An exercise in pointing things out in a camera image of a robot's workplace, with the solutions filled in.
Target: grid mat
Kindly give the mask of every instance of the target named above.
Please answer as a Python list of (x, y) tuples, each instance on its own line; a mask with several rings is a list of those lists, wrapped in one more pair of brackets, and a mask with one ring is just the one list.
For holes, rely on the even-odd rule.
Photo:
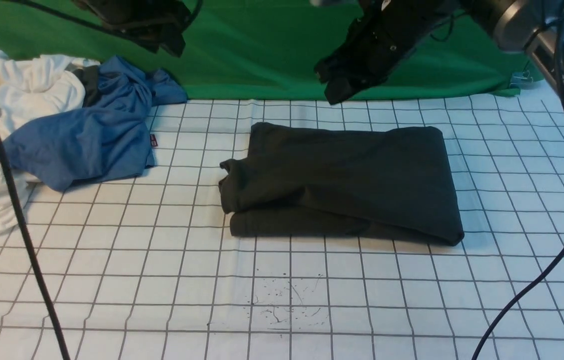
[[(25, 210), (77, 360), (466, 360), (564, 244), (555, 97), (191, 101), (147, 125), (159, 166)], [(257, 121), (443, 131), (467, 232), (454, 247), (366, 238), (235, 238), (220, 161)], [(19, 231), (0, 235), (0, 360), (59, 359)], [(564, 259), (503, 319), (481, 360), (564, 360)]]

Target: green backdrop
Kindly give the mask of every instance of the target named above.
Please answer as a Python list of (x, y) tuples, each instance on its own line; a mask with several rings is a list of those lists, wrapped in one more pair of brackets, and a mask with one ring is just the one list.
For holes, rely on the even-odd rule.
[[(70, 0), (38, 0), (94, 21)], [(192, 9), (192, 0), (186, 0)], [(63, 53), (106, 60), (121, 55), (145, 71), (165, 68), (194, 99), (322, 100), (312, 72), (346, 34), (356, 6), (317, 9), (308, 0), (206, 0), (184, 35), (182, 58), (151, 54), (135, 44), (74, 25), (21, 5), (0, 1), (0, 49), (14, 59)], [(386, 85), (358, 99), (466, 96), (508, 88), (523, 55), (501, 53), (470, 19), (458, 20), (446, 43), (428, 39)]]

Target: black cable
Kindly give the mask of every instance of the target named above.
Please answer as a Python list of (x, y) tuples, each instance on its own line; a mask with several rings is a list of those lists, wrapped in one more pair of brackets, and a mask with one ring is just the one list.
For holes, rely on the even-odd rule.
[(37, 258), (35, 257), (35, 247), (31, 241), (31, 236), (28, 234), (28, 228), (26, 227), (26, 220), (24, 219), (24, 213), (22, 212), (22, 206), (19, 203), (19, 198), (17, 198), (17, 189), (15, 187), (15, 181), (13, 180), (13, 174), (10, 171), (10, 165), (8, 164), (8, 157), (6, 155), (6, 150), (4, 150), (4, 145), (2, 144), (0, 138), (0, 166), (2, 173), (4, 174), (4, 180), (6, 181), (6, 187), (8, 189), (8, 196), (10, 197), (10, 202), (13, 205), (13, 211), (15, 212), (15, 217), (17, 219), (17, 226), (22, 234), (22, 239), (24, 240), (24, 246), (26, 247), (26, 253), (28, 253), (28, 259), (31, 262), (31, 267), (33, 268), (33, 274), (35, 275), (35, 281), (42, 293), (42, 298), (44, 299), (44, 305), (46, 305), (46, 310), (48, 311), (48, 316), (51, 319), (51, 324), (53, 324), (53, 331), (55, 331), (55, 337), (60, 346), (60, 353), (62, 354), (63, 360), (71, 360), (68, 348), (66, 347), (66, 341), (64, 340), (64, 335), (62, 333), (62, 328), (60, 326), (60, 320), (57, 317), (55, 308), (53, 307), (53, 301), (48, 293), (46, 284), (44, 283), (44, 277), (42, 276), (42, 270), (40, 269)]
[(493, 322), (488, 327), (488, 330), (486, 330), (483, 337), (481, 338), (478, 347), (475, 349), (475, 353), (473, 354), (472, 360), (477, 360), (477, 358), (480, 356), (481, 349), (484, 347), (484, 344), (488, 340), (488, 337), (490, 337), (490, 334), (493, 332), (495, 326), (499, 324), (499, 321), (501, 321), (504, 315), (506, 315), (508, 310), (510, 310), (513, 307), (513, 305), (517, 303), (517, 301), (519, 301), (524, 295), (526, 295), (526, 293), (530, 292), (531, 289), (537, 286), (537, 284), (541, 283), (542, 280), (544, 280), (544, 278), (546, 278), (546, 276), (549, 275), (549, 273), (557, 266), (558, 262), (560, 262), (560, 260), (562, 260), (563, 257), (564, 257), (564, 248), (555, 257), (555, 259), (553, 259), (553, 261), (549, 264), (549, 266), (547, 266), (546, 269), (542, 271), (540, 276), (538, 276), (535, 280), (533, 280), (533, 282), (528, 284), (524, 289), (522, 289), (522, 291), (520, 291), (515, 297), (513, 297), (513, 299), (509, 301), (506, 306), (504, 306), (504, 309), (502, 309), (501, 312), (499, 312), (499, 314), (497, 315), (497, 317), (495, 317)]
[(148, 41), (148, 40), (145, 40), (145, 39), (134, 38), (134, 37), (125, 35), (125, 34), (123, 34), (122, 32), (119, 32), (119, 31), (109, 30), (109, 29), (106, 29), (105, 27), (101, 27), (100, 25), (95, 25), (92, 22), (82, 20), (82, 19), (75, 17), (75, 16), (70, 16), (69, 14), (65, 14), (61, 11), (51, 9), (50, 7), (46, 7), (44, 5), (40, 5), (36, 2), (32, 2), (32, 1), (29, 1), (29, 0), (0, 0), (0, 1), (1, 2), (20, 4), (20, 5), (23, 5), (25, 7), (36, 9), (36, 10), (39, 10), (41, 12), (45, 12), (49, 15), (55, 16), (57, 18), (70, 21), (71, 23), (76, 23), (77, 25), (82, 25), (83, 27), (86, 27), (86, 28), (89, 28), (89, 29), (92, 29), (92, 30), (96, 30), (97, 32), (101, 32), (101, 33), (108, 34), (108, 35), (111, 35), (111, 36), (114, 36), (114, 37), (117, 37), (117, 38), (120, 38), (120, 39), (131, 41), (132, 43), (135, 43), (135, 44), (140, 45), (140, 46), (159, 45), (155, 41)]
[[(564, 77), (563, 77), (564, 1), (562, 4), (562, 9), (560, 11), (560, 18), (553, 23), (545, 24), (544, 27), (548, 28), (553, 25), (556, 25), (557, 27), (557, 36), (556, 36), (556, 44), (555, 44), (556, 47), (555, 47), (555, 55), (554, 55), (555, 77), (557, 82), (558, 95), (560, 96), (560, 100), (564, 108)], [(542, 282), (542, 280), (544, 280), (544, 278), (546, 278), (546, 276), (549, 275), (549, 273), (555, 268), (555, 266), (557, 266), (557, 264), (563, 259), (563, 257), (564, 257), (564, 248), (553, 259), (553, 261), (549, 264), (549, 266), (547, 266), (546, 269), (542, 271), (540, 276), (538, 276), (535, 280), (533, 280), (533, 282), (528, 284), (522, 291), (520, 291), (515, 297), (513, 297), (512, 300), (504, 307), (504, 309), (502, 309), (501, 312), (499, 312), (497, 317), (493, 320), (493, 322), (488, 327), (487, 331), (484, 333), (483, 337), (480, 339), (480, 342), (475, 349), (475, 353), (473, 353), (472, 360), (477, 360), (477, 358), (480, 356), (480, 352), (484, 347), (484, 344), (490, 337), (495, 326), (497, 326), (499, 321), (503, 319), (504, 315), (506, 315), (508, 310), (510, 310), (513, 307), (513, 305), (517, 303), (517, 301), (519, 301), (524, 295), (526, 295), (526, 293), (530, 292), (531, 289), (533, 289), (535, 286), (537, 286), (537, 284)]]
[(189, 15), (188, 18), (186, 19), (186, 22), (184, 23), (184, 25), (182, 25), (182, 32), (184, 32), (186, 29), (188, 29), (188, 27), (191, 26), (193, 21), (195, 21), (195, 19), (197, 19), (197, 16), (200, 14), (200, 11), (202, 10), (203, 4), (204, 4), (204, 0), (197, 0), (197, 2), (195, 2), (195, 8), (191, 12), (191, 15)]
[(446, 25), (448, 24), (448, 32), (446, 32), (446, 35), (444, 35), (443, 38), (438, 38), (437, 36), (435, 36), (434, 34), (431, 34), (431, 39), (439, 42), (439, 43), (445, 43), (446, 41), (448, 41), (448, 39), (451, 38), (451, 35), (453, 34), (453, 29), (455, 28), (455, 14), (451, 14), (451, 19), (444, 22), (442, 25)]
[(448, 32), (446, 33), (446, 35), (444, 35), (443, 38), (438, 38), (435, 35), (430, 34), (430, 37), (433, 40), (438, 41), (440, 43), (444, 43), (444, 42), (448, 41), (448, 39), (451, 38), (451, 34), (453, 34), (453, 29), (455, 27), (455, 21), (457, 21), (457, 19), (464, 18), (464, 16), (468, 16), (468, 15), (469, 15), (469, 13), (467, 11), (465, 11), (465, 12), (463, 12), (463, 13), (457, 15), (457, 16), (455, 16), (455, 14), (451, 14), (451, 18), (449, 18), (448, 20), (446, 20), (444, 22), (438, 23), (432, 29), (432, 32), (434, 32), (435, 30), (443, 27), (444, 25), (449, 25)]
[(555, 39), (555, 54), (553, 56), (553, 68), (555, 70), (555, 81), (557, 82), (558, 96), (564, 108), (564, 0), (557, 23), (557, 36)]

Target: folded black shirt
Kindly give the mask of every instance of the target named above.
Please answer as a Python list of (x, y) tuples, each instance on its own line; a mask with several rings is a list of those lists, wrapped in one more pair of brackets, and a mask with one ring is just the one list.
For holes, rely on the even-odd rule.
[(248, 155), (220, 164), (236, 237), (332, 236), (455, 246), (464, 230), (434, 127), (388, 132), (252, 126)]

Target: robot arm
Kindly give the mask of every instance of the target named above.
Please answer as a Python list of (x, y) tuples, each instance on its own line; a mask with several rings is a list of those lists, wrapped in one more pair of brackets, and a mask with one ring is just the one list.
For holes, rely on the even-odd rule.
[[(96, 14), (109, 31), (138, 39), (148, 50), (163, 48), (179, 57), (182, 32), (195, 19), (178, 0), (72, 0)], [(310, 0), (317, 7), (355, 0)], [(343, 44), (315, 66), (332, 105), (380, 85), (431, 32), (464, 10), (507, 53), (526, 53), (564, 103), (564, 29), (547, 26), (563, 18), (564, 0), (357, 0), (364, 10), (348, 28)], [(555, 54), (563, 55), (556, 66)]]

